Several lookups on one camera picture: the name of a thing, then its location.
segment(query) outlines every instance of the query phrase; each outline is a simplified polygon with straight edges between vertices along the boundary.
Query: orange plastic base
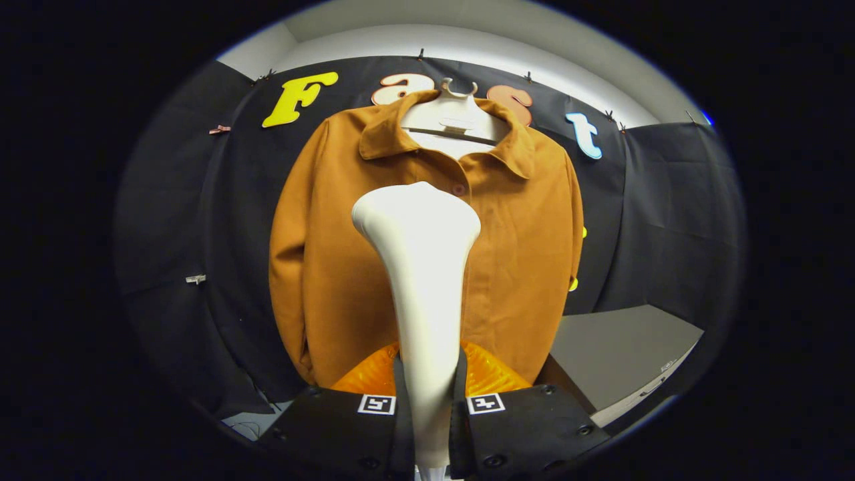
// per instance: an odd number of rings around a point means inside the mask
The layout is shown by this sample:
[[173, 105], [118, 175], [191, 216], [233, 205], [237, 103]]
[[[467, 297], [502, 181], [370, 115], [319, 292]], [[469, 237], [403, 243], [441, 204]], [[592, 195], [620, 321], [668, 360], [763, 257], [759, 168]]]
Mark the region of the orange plastic base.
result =
[[[532, 387], [483, 347], [468, 341], [461, 341], [460, 346], [466, 353], [466, 396], [504, 393]], [[398, 355], [398, 350], [397, 342], [377, 350], [330, 389], [354, 394], [395, 395], [392, 362]]]

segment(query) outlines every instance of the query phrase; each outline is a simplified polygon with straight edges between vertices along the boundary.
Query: hanger hook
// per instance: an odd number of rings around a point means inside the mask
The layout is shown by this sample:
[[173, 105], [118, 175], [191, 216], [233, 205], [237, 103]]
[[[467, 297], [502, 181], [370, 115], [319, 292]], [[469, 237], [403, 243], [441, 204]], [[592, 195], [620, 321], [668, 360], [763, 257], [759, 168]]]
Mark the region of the hanger hook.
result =
[[476, 92], [478, 92], [478, 84], [476, 84], [475, 82], [472, 82], [472, 92], [469, 92], [469, 93], [456, 93], [456, 92], [452, 92], [452, 91], [451, 91], [451, 89], [449, 88], [449, 85], [450, 85], [450, 84], [451, 84], [451, 78], [450, 78], [450, 77], [445, 77], [445, 78], [442, 80], [442, 84], [441, 84], [441, 85], [442, 85], [442, 90], [443, 90], [443, 92], [445, 92], [447, 95], [451, 95], [451, 96], [452, 96], [452, 97], [454, 97], [454, 98], [466, 98], [466, 97], [468, 97], [468, 96], [470, 96], [470, 95], [475, 95], [475, 93], [476, 93]]

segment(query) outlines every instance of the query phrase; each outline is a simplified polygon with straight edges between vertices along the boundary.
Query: yellow letter f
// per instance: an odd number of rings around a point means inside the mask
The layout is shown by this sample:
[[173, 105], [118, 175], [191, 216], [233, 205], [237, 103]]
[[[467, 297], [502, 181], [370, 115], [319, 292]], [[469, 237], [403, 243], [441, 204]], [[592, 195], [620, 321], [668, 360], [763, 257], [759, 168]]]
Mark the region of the yellow letter f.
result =
[[308, 107], [312, 102], [315, 102], [318, 93], [321, 91], [321, 86], [318, 83], [331, 86], [338, 80], [338, 74], [327, 72], [285, 82], [282, 86], [282, 96], [279, 97], [279, 102], [276, 103], [273, 113], [264, 119], [262, 127], [272, 127], [296, 121], [300, 117], [300, 113], [296, 110], [297, 102], [302, 107]]

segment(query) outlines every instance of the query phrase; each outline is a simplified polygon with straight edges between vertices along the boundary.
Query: jacket collar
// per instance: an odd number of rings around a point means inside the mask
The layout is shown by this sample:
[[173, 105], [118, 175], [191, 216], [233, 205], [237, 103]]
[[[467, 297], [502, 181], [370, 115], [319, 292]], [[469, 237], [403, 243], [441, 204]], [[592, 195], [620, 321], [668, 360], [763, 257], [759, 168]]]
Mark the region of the jacket collar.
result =
[[[389, 157], [414, 151], [420, 146], [401, 128], [401, 119], [415, 104], [430, 102], [439, 96], [438, 90], [412, 92], [395, 102], [382, 105], [380, 112], [366, 125], [359, 139], [359, 154], [365, 160]], [[487, 152], [502, 161], [523, 179], [531, 178], [534, 169], [534, 142], [507, 107], [487, 98], [476, 98], [482, 110], [508, 123], [510, 131], [492, 150]]]

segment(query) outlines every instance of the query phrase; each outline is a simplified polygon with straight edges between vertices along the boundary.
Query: yellow letter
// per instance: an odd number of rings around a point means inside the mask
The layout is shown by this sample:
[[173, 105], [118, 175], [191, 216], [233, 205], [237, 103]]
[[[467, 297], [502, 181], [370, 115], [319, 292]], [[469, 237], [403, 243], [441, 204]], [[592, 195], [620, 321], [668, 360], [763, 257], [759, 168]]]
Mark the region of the yellow letter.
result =
[[318, 82], [325, 86], [331, 86], [338, 80], [338, 74], [335, 72], [326, 72], [325, 74], [311, 75], [285, 82], [282, 86], [282, 96], [279, 97], [279, 102], [273, 108], [273, 113], [264, 119], [262, 127], [272, 127], [296, 121], [300, 117], [300, 113], [296, 111], [297, 101], [299, 101], [300, 106], [308, 107], [312, 102], [315, 102], [318, 93], [321, 91], [321, 86], [318, 85]]
[[421, 74], [389, 75], [380, 81], [385, 86], [377, 89], [371, 96], [374, 105], [387, 105], [406, 97], [410, 92], [433, 90], [433, 79]]

